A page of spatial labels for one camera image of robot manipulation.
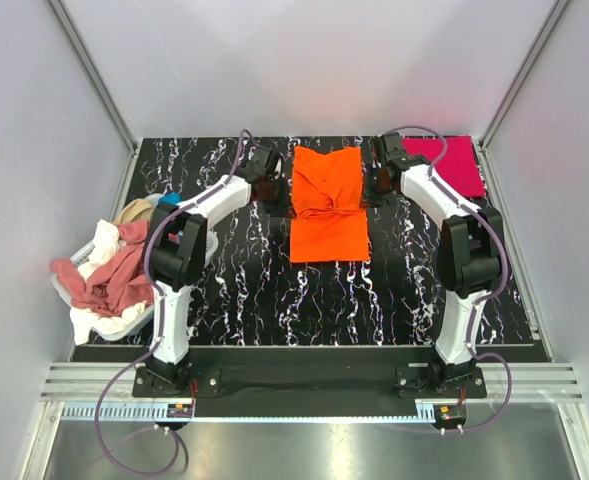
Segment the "white cloth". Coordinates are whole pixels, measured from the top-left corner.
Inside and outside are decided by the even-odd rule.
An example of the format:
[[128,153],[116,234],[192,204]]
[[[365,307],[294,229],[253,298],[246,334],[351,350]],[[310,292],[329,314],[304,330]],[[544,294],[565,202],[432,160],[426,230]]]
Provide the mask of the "white cloth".
[[99,335],[111,335],[123,331],[136,317],[145,311],[145,302],[139,302],[123,310],[120,317],[101,317],[89,308],[75,308],[70,310],[70,320],[74,325],[74,344],[82,345],[89,342],[90,330],[96,330]]
[[[125,245],[119,242],[118,228],[105,220],[99,220],[96,224],[94,249],[88,255],[87,262],[79,265],[78,273],[87,281],[88,278],[101,266],[105,265],[116,255],[116,252]],[[121,332],[136,317],[145,311],[145,302],[140,302],[123,310],[120,317],[101,317],[89,308],[75,308],[70,310],[70,320],[74,326],[74,343],[82,345],[89,342],[90,330],[94,329],[99,334],[110,335]]]
[[87,281],[101,266],[105,265],[121,248],[118,228],[105,220],[99,220],[92,243],[94,249],[88,255],[87,262],[78,267],[78,273]]

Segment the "white laundry basket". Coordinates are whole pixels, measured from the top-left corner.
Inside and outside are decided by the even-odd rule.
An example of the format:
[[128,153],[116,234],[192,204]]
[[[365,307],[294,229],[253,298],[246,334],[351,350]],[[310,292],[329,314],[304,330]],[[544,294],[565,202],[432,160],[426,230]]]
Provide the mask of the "white laundry basket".
[[[159,199],[162,197],[161,194],[153,194],[149,195],[145,198],[152,206],[156,207],[158,204]],[[214,254],[218,247],[218,238],[216,234],[212,231],[207,232],[207,253],[205,254],[206,262],[205,265],[209,265],[210,258]],[[70,260],[74,264],[75,267],[79,267],[81,264],[87,262],[89,254],[92,253],[94,250],[94,243],[88,242],[83,248],[81,248],[78,252],[70,257]],[[58,281],[58,276],[56,274],[52,274],[52,285],[58,292],[59,296],[63,299],[67,305],[72,307],[72,295],[65,289],[63,285]],[[154,317],[154,305],[150,305],[145,309],[143,313],[141,313],[138,317],[136,317],[129,325],[127,325],[123,330],[117,333],[110,333],[106,334],[101,332],[96,328],[92,328],[96,333],[98,333],[101,337],[103,337],[108,342],[115,342],[120,340],[123,337],[128,335],[133,335],[137,333],[141,328],[145,326],[147,322],[149,322]]]

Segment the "orange shirt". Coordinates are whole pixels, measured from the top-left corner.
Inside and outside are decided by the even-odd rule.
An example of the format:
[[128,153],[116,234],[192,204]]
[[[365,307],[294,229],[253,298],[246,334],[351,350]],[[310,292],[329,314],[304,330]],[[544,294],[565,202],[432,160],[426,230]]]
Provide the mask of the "orange shirt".
[[322,155],[294,150],[290,261],[368,261],[367,216],[361,149],[347,147]]

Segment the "pink towel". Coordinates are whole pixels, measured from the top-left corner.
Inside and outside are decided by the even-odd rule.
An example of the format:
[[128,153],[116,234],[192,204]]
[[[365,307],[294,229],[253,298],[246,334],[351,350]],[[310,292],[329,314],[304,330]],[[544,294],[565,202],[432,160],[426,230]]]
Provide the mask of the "pink towel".
[[[404,138],[403,146],[411,155],[422,153],[429,160],[434,160],[441,152],[442,143],[437,138]],[[470,137],[448,138],[447,153],[436,165],[436,171],[464,197],[485,195],[485,185],[476,166]]]
[[87,283],[69,258],[52,262],[50,269],[58,274],[59,282],[72,295],[72,306],[89,308],[104,317],[118,317],[136,303],[152,304],[154,295],[142,264],[147,229],[145,220],[120,225],[120,239],[126,245],[99,267]]

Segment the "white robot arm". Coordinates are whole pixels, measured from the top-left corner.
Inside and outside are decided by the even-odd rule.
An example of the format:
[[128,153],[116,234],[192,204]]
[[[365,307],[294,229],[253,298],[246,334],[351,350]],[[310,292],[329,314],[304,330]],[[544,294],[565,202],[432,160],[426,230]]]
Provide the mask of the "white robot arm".
[[441,231],[437,275],[446,289],[445,313],[426,382],[437,392],[464,386],[476,361],[470,343],[478,335],[484,298],[501,278],[500,253],[470,212],[483,217],[503,241],[501,214],[480,208],[452,189],[422,155],[409,155],[396,133],[374,141],[378,167],[368,169],[364,203],[381,206],[402,194],[423,209]]
[[[218,245],[212,228],[254,200],[269,215],[294,215],[287,180],[280,173],[281,162],[280,154],[258,145],[234,176],[223,176],[178,205],[159,204],[154,210],[145,249],[151,248],[150,274],[162,290],[154,290],[154,338],[158,347],[147,362],[148,371],[156,377],[170,384],[182,381],[179,377],[185,369],[181,369],[181,362],[189,350],[186,319],[192,290]],[[182,208],[185,210],[176,215]],[[170,215],[176,216],[167,223]],[[167,224],[149,245],[162,223]]]

